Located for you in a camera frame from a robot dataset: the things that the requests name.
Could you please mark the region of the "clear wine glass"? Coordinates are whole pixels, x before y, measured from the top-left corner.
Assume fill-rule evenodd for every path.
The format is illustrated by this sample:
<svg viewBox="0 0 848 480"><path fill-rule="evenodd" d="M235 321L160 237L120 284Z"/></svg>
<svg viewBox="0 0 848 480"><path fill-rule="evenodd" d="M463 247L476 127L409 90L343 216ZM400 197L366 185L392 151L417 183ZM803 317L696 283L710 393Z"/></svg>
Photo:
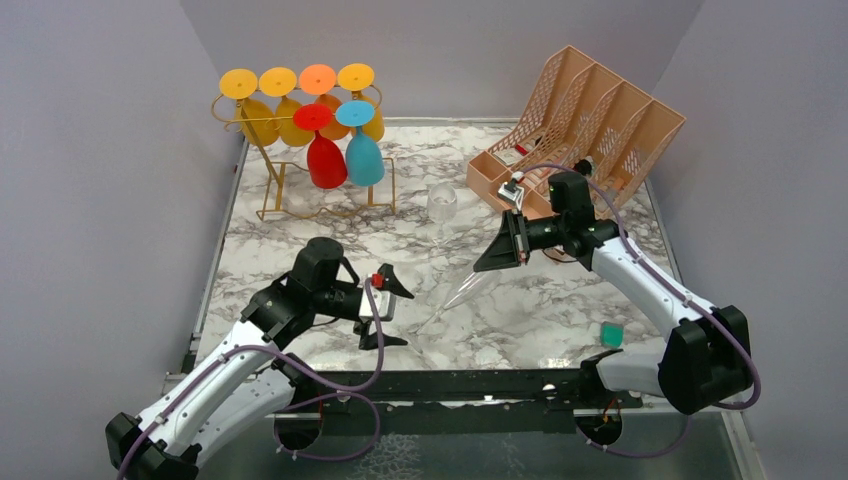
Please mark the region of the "clear wine glass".
<svg viewBox="0 0 848 480"><path fill-rule="evenodd" d="M448 183L433 186L427 197L427 213L434 223L430 238L434 244L442 243L449 236L448 223L455 217L458 209L456 190Z"/></svg>
<svg viewBox="0 0 848 480"><path fill-rule="evenodd" d="M433 320L442 316L448 310L465 304L482 295L490 286L496 284L501 278L500 270L489 270L478 272L474 269L474 263L467 264L460 273L456 275L446 293L440 297L436 311L431 314L413 333L419 334Z"/></svg>

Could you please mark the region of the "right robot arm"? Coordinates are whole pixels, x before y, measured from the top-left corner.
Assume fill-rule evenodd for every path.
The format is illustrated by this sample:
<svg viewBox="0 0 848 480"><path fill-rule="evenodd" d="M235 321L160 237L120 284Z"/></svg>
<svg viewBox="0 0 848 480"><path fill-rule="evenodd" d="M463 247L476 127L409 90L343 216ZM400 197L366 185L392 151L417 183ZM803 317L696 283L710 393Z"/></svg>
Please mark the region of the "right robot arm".
<svg viewBox="0 0 848 480"><path fill-rule="evenodd" d="M580 173L559 167L549 177L553 213L535 220L522 212L523 179L523 172L515 172L499 187L497 195L509 207L474 271L519 267L536 250L560 247L623 293L665 341L661 354L614 349L584 361L576 384L585 404L600 407L618 391L663 397L685 415L756 404L762 381L738 308L718 308L685 289L643 254L618 219L598 219L590 195L596 186Z"/></svg>

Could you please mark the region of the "blue wine glass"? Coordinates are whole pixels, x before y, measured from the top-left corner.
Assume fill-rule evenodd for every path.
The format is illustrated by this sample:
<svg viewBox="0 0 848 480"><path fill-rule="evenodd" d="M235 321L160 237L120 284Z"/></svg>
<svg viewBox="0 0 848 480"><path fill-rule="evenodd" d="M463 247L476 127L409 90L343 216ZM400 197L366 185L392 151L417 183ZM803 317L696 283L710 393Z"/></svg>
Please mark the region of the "blue wine glass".
<svg viewBox="0 0 848 480"><path fill-rule="evenodd" d="M356 186L371 187L385 175L383 156L377 143L358 131L353 130L345 151L345 163L348 177Z"/></svg>

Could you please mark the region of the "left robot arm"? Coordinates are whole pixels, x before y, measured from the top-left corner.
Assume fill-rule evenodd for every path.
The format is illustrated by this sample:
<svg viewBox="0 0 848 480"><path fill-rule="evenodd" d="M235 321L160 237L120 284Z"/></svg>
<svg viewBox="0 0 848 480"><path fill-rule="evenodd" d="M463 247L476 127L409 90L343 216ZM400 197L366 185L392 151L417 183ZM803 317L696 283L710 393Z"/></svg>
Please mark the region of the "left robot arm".
<svg viewBox="0 0 848 480"><path fill-rule="evenodd" d="M402 339L384 334L398 299L412 298L390 264L360 279L343 246L328 237L310 239L290 271L257 291L227 336L177 386L136 415L117 414L106 427L109 459L120 479L194 479L207 458L237 436L249 422L276 410L302 410L314 384L329 388L327 398L358 398L379 378L385 349ZM364 382L331 381L285 354L285 348L324 315L354 323L363 350L374 349L377 363Z"/></svg>

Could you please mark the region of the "red wine glass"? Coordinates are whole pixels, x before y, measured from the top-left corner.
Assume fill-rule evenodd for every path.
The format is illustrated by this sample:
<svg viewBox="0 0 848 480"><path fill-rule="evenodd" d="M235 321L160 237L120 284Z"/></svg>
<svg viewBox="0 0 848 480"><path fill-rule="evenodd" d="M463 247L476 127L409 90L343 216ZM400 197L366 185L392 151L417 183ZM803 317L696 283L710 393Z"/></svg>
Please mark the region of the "red wine glass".
<svg viewBox="0 0 848 480"><path fill-rule="evenodd" d="M298 128L314 133L307 149L307 167L312 183L321 189L335 189L347 180L347 168L341 150L333 140L320 132L332 120L333 112L320 104L304 105L293 115L293 122Z"/></svg>

